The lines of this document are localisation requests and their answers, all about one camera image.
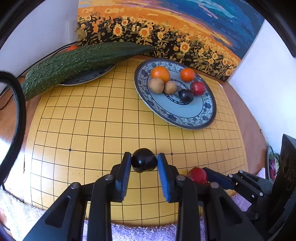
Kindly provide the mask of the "dark purple plum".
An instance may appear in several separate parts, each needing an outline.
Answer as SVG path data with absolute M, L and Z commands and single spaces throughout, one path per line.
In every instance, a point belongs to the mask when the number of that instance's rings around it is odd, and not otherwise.
M 194 99 L 194 94 L 191 92 L 191 90 L 188 89 L 182 89 L 178 93 L 179 99 L 184 103 L 184 104 L 189 104 L 193 101 Z
M 158 160 L 155 154 L 147 149 L 140 148 L 132 154 L 132 168 L 137 173 L 152 171 L 157 167 Z

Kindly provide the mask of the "small orange tangerine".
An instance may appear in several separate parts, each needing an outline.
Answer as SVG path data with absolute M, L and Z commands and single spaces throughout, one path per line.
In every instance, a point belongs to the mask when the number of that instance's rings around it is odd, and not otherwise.
M 190 68 L 184 68 L 180 72 L 180 77 L 184 82 L 191 82 L 195 79 L 195 72 Z

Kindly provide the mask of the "large orange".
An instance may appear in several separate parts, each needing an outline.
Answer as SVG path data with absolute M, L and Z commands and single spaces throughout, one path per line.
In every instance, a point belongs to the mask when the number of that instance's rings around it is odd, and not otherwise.
M 171 78 L 169 71 L 163 66 L 155 67 L 151 72 L 151 76 L 152 78 L 160 78 L 164 83 L 167 83 Z

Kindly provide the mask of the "purple fluffy towel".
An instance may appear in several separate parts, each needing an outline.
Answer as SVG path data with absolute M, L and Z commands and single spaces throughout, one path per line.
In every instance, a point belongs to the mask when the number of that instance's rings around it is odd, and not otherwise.
M 1 216 L 6 216 L 5 226 L 15 240 L 23 240 L 44 210 L 25 204 L 1 189 Z M 153 227 L 129 227 L 113 223 L 113 240 L 175 240 L 175 223 Z

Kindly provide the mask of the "plate with vegetables at right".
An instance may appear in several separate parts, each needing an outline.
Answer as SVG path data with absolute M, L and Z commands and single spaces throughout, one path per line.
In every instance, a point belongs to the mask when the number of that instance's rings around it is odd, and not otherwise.
M 275 153 L 271 146 L 267 147 L 267 168 L 266 168 L 266 178 L 272 183 L 276 179 L 276 175 L 279 170 L 279 159 L 280 155 Z

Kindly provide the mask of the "yellow go board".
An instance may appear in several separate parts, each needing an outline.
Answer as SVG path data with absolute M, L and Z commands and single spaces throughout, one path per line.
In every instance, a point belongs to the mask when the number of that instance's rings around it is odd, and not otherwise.
M 248 169 L 239 125 L 219 82 L 204 76 L 217 104 L 214 122 L 185 130 L 162 120 L 140 99 L 133 83 L 140 63 L 130 59 L 93 82 L 43 94 L 25 150 L 26 203 L 47 209 L 71 183 L 95 182 L 125 152 L 139 148 L 164 153 L 182 175 L 194 167 L 223 174 Z

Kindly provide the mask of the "blue white porcelain plate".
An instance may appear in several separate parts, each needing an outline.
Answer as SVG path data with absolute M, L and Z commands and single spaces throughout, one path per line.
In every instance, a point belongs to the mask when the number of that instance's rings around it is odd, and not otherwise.
M 163 66 L 170 73 L 170 80 L 177 85 L 174 94 L 167 95 L 153 93 L 148 83 L 152 79 L 151 72 L 155 67 Z M 142 101 L 160 118 L 172 125 L 188 130 L 199 130 L 210 126 L 216 117 L 217 107 L 214 95 L 208 84 L 196 74 L 192 81 L 200 81 L 206 91 L 201 96 L 194 96 L 189 104 L 184 104 L 179 99 L 179 91 L 190 89 L 191 82 L 184 82 L 180 72 L 186 68 L 185 65 L 168 59 L 151 59 L 141 63 L 134 74 L 134 85 Z

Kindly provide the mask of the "dark plate under cucumber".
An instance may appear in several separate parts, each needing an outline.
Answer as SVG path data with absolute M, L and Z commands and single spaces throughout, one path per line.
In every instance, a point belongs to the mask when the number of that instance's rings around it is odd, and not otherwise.
M 108 73 L 110 70 L 112 70 L 115 67 L 115 64 L 106 65 L 103 67 L 100 67 L 96 70 L 92 70 L 90 72 L 79 74 L 75 77 L 68 78 L 65 81 L 61 82 L 59 85 L 62 86 L 74 86 L 79 84 L 85 84 L 87 82 L 93 81 L 106 73 Z

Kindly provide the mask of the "sunflower field painting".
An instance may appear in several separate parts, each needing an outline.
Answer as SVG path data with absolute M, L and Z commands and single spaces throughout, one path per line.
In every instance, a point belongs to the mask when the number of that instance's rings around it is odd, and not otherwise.
M 246 1 L 79 1 L 78 44 L 133 42 L 226 81 L 264 18 Z

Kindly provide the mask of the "large green bumpy cucumber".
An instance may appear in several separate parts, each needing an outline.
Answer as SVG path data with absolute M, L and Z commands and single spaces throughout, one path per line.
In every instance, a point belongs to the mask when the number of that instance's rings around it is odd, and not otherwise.
M 25 100 L 32 99 L 66 79 L 153 50 L 151 45 L 111 42 L 82 46 L 50 57 L 28 71 L 25 81 L 21 84 Z

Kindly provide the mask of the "orange fruit behind cucumber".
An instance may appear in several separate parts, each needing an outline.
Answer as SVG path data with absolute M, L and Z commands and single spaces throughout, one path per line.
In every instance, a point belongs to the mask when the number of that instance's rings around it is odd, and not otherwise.
M 69 48 L 67 48 L 67 52 L 69 52 L 69 51 L 72 51 L 72 50 L 75 50 L 75 49 L 78 49 L 78 47 L 77 46 L 70 46 Z

